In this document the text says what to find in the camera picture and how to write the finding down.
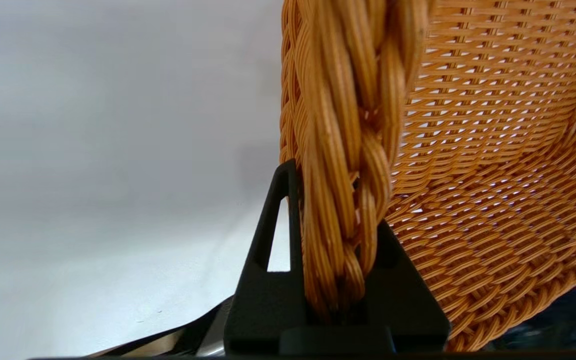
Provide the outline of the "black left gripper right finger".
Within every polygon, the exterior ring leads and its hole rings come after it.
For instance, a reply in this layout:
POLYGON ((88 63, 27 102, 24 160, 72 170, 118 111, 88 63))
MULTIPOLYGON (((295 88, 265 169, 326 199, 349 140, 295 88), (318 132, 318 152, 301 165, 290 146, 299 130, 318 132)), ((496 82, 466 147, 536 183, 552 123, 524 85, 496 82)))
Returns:
POLYGON ((377 226, 365 303, 368 323, 390 331, 396 353, 445 350, 451 322, 386 221, 377 226))

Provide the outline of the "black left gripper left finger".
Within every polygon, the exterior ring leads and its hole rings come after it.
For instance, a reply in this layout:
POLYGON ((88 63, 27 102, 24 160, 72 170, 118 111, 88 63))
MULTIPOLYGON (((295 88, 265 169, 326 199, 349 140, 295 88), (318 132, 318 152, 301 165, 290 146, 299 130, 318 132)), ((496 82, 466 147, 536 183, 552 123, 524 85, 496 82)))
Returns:
POLYGON ((304 289, 301 177, 294 160, 275 170, 225 324, 227 354, 317 354, 304 289), (281 202, 288 202, 290 269, 268 270, 281 202))

